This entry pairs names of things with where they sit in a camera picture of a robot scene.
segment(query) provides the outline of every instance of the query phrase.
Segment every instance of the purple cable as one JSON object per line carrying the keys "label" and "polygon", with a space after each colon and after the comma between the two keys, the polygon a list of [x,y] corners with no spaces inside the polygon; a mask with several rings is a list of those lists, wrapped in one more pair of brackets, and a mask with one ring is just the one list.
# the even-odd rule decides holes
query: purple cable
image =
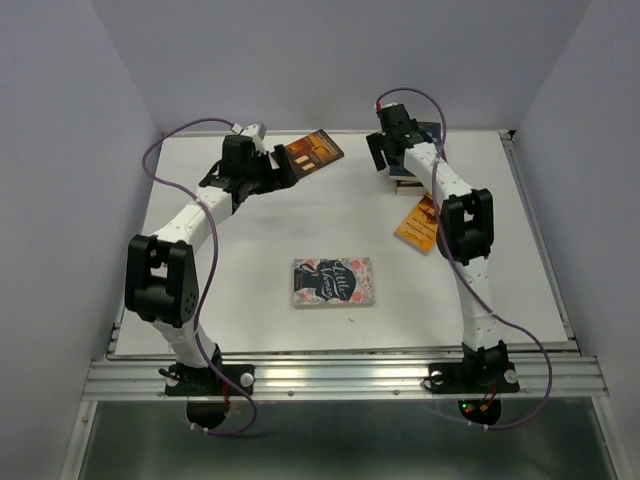
{"label": "purple cable", "polygon": [[[451,248],[449,247],[449,244],[447,243],[447,240],[446,240],[446,238],[444,236],[444,229],[442,227],[442,219],[440,218],[440,212],[438,211],[438,199],[436,197],[436,188],[437,188],[437,180],[436,179],[437,179],[437,172],[438,172],[438,164],[441,161],[445,161],[444,159],[442,159],[443,152],[444,152],[444,142],[445,142],[445,140],[447,138],[447,121],[445,119],[444,112],[442,111],[442,108],[440,107],[438,102],[433,97],[431,97],[431,95],[427,94],[426,92],[423,92],[422,90],[419,90],[417,88],[411,88],[411,87],[399,87],[399,88],[393,88],[391,90],[387,90],[386,92],[384,92],[382,95],[380,95],[377,98],[376,106],[379,108],[380,107],[380,100],[382,100],[388,94],[393,93],[393,92],[401,92],[401,91],[414,92],[414,93],[417,93],[419,95],[422,95],[427,100],[429,100],[433,104],[434,107],[436,107],[436,109],[438,110],[438,113],[440,114],[440,119],[442,121],[442,142],[440,144],[440,150],[438,152],[438,157],[436,158],[436,163],[433,166],[433,173],[431,175],[431,196],[433,197],[433,205],[434,205],[434,209],[436,210],[436,221],[438,222],[438,236],[440,238],[440,241],[441,241],[442,245],[444,246],[445,256],[447,257],[447,260],[449,261],[449,264],[451,265],[451,268],[453,269],[453,272],[456,274],[456,276],[462,282],[462,284],[465,286],[465,288],[469,291],[469,293],[473,296],[473,298],[476,299],[476,301],[480,304],[480,306],[482,308],[484,308],[485,311],[489,315],[491,315],[493,318],[495,318],[498,322],[502,323],[503,325],[506,325],[507,327],[511,327],[511,328],[513,328],[515,330],[518,330],[518,331],[524,333],[525,335],[527,335],[529,338],[531,338],[531,340],[533,340],[534,343],[540,349],[540,352],[544,356],[544,360],[547,363],[547,371],[548,371],[548,376],[549,376],[549,380],[547,382],[547,389],[544,392],[542,400],[540,401],[540,403],[534,409],[533,412],[531,412],[526,417],[521,418],[520,420],[516,420],[515,422],[511,422],[511,423],[506,423],[504,425],[491,425],[491,426],[488,426],[488,425],[482,425],[482,424],[473,424],[473,425],[481,426],[483,428],[487,428],[488,430],[507,430],[507,429],[510,429],[510,428],[518,427],[520,425],[523,425],[523,424],[527,423],[529,420],[533,419],[536,415],[538,415],[538,413],[540,413],[542,411],[542,409],[545,407],[545,405],[549,401],[549,397],[551,395],[551,388],[553,386],[553,367],[551,366],[551,359],[549,358],[549,354],[547,353],[547,350],[544,348],[544,345],[542,345],[542,342],[540,342],[540,340],[538,340],[538,338],[533,333],[531,333],[526,328],[521,327],[520,325],[516,325],[514,323],[508,322],[507,320],[502,318],[500,315],[498,315],[496,312],[494,312],[493,309],[487,304],[487,302],[485,302],[482,299],[482,297],[480,295],[478,295],[478,293],[473,289],[473,287],[471,287],[471,285],[469,285],[467,283],[467,281],[464,279],[464,274],[462,273],[462,271],[460,270],[460,267],[458,266],[458,264],[454,260],[453,254],[451,253]],[[460,421],[459,418],[452,417],[452,416],[447,415],[447,414],[443,414],[443,413],[439,413],[439,412],[437,412],[437,414],[439,416],[448,417],[451,420]]]}
{"label": "purple cable", "polygon": [[215,117],[200,118],[198,120],[194,120],[192,122],[185,123],[184,125],[176,128],[175,130],[170,131],[169,133],[164,135],[160,140],[157,140],[149,148],[147,148],[147,151],[144,152],[144,155],[142,156],[142,169],[149,176],[149,178],[151,178],[153,181],[161,183],[162,185],[167,185],[169,187],[177,188],[178,190],[180,190],[181,192],[183,192],[184,194],[189,196],[198,205],[200,205],[200,207],[202,208],[202,210],[204,211],[204,213],[205,213],[205,215],[207,217],[207,221],[209,222],[209,226],[211,227],[211,237],[213,239],[213,259],[212,259],[212,262],[211,262],[211,270],[209,271],[209,276],[207,277],[207,281],[205,283],[204,289],[202,290],[202,296],[200,297],[200,302],[198,302],[198,306],[196,307],[196,314],[195,314],[195,318],[193,320],[193,329],[195,331],[196,344],[198,345],[198,350],[200,351],[200,354],[202,355],[202,358],[204,358],[205,361],[207,362],[207,365],[209,365],[209,368],[211,370],[213,370],[213,372],[224,383],[229,385],[230,388],[232,388],[233,390],[238,392],[240,395],[242,395],[244,398],[246,398],[249,401],[249,404],[251,405],[251,408],[253,409],[253,416],[251,417],[251,420],[249,420],[249,422],[247,422],[246,425],[244,425],[243,427],[241,427],[241,428],[239,428],[237,430],[232,430],[230,432],[215,432],[215,431],[211,431],[211,430],[208,430],[208,429],[204,429],[199,425],[195,425],[195,424],[193,424],[193,425],[194,425],[194,428],[196,430],[199,430],[199,431],[201,431],[203,433],[206,433],[208,435],[214,435],[214,436],[217,436],[217,437],[229,437],[229,436],[232,436],[232,435],[237,435],[239,433],[242,433],[242,432],[248,430],[249,428],[251,428],[251,426],[255,423],[256,418],[258,417],[258,407],[255,404],[255,402],[253,401],[253,399],[251,398],[251,395],[249,395],[244,390],[242,390],[242,388],[240,388],[238,385],[233,383],[211,361],[211,359],[207,355],[207,352],[204,349],[204,346],[202,345],[202,340],[200,339],[200,333],[198,331],[198,326],[200,325],[200,312],[202,311],[202,306],[204,305],[204,302],[205,302],[205,300],[207,298],[207,295],[209,294],[209,289],[211,288],[211,283],[213,281],[213,276],[216,273],[216,267],[218,266],[218,230],[216,228],[216,223],[215,223],[215,220],[213,219],[213,215],[212,215],[211,211],[209,210],[209,208],[207,208],[206,205],[204,205],[203,203],[198,201],[198,196],[194,192],[189,190],[184,185],[180,185],[179,183],[175,183],[175,182],[170,182],[169,180],[164,180],[164,179],[156,176],[149,169],[149,166],[147,165],[147,160],[148,160],[149,154],[158,145],[162,144],[162,142],[165,141],[167,138],[175,135],[178,132],[181,132],[185,128],[191,127],[192,125],[197,125],[199,123],[205,123],[205,122],[220,122],[220,123],[224,123],[225,125],[228,125],[230,128],[233,127],[233,125],[234,125],[232,122],[230,122],[228,120],[225,120],[223,118],[215,118]]}

